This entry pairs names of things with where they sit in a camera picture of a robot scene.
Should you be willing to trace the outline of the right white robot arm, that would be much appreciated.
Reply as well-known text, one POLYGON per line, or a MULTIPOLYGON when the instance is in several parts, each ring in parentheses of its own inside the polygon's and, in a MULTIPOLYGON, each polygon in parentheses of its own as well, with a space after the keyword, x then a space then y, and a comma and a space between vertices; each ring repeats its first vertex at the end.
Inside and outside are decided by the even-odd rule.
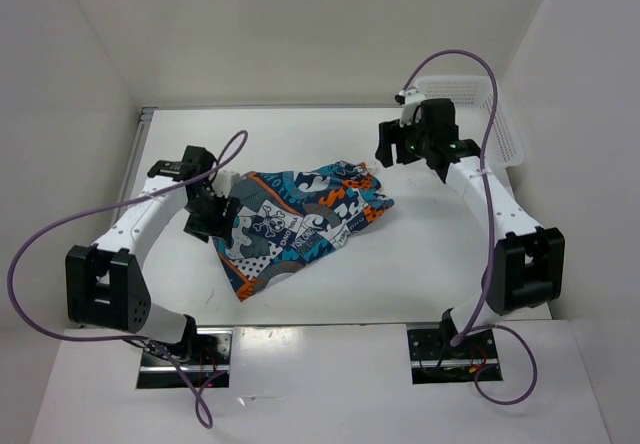
POLYGON ((424 161, 488 235, 480 293, 445 311, 440 322, 440 349, 460 357, 473 346, 473 334, 560 296, 565 238, 527 214, 490 169, 482 148, 460 138, 451 100, 423 94, 396 99, 401 114, 380 124, 376 159, 384 167, 424 161))

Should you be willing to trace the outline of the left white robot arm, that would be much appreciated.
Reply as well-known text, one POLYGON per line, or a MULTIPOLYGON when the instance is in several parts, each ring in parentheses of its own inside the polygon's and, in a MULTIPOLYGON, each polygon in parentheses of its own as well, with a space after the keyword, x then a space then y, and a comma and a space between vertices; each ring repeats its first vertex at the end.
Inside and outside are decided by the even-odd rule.
POLYGON ((150 352, 185 364, 203 345, 196 321, 153 303, 143 264, 165 227, 180 211, 186 234, 207 243, 231 241, 240 207, 231 194, 240 176, 218 170, 216 157, 189 146, 179 161, 157 161, 138 202, 89 246, 74 246, 65 259, 67 311, 78 324, 140 336, 150 352))

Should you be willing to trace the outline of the colourful patterned shorts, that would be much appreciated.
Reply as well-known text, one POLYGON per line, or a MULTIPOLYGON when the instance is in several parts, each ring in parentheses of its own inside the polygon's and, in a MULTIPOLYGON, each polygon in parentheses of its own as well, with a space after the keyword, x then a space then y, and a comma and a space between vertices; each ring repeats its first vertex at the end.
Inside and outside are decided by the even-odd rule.
POLYGON ((364 162, 347 161, 250 171, 230 196, 239 201, 231 237, 214 247, 241 302, 340 250, 395 205, 364 162))

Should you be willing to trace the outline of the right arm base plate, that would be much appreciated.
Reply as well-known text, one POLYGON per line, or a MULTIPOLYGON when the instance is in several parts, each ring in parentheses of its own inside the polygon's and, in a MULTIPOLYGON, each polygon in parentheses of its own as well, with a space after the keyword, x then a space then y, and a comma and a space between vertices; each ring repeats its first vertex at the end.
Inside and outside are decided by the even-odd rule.
POLYGON ((408 325, 406 335, 414 385, 502 380, 491 331, 471 335, 457 347, 449 346, 436 323, 408 325))

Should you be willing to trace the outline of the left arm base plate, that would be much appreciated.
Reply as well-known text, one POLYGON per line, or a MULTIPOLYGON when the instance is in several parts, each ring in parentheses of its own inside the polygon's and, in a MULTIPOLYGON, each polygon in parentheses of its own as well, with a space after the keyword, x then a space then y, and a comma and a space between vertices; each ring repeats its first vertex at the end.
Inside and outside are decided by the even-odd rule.
MULTIPOLYGON (((182 372, 196 388, 228 388, 234 330, 230 327, 199 327, 195 350, 175 357, 182 372)), ((144 349, 136 381, 140 390, 187 388, 173 364, 157 351, 144 349)))

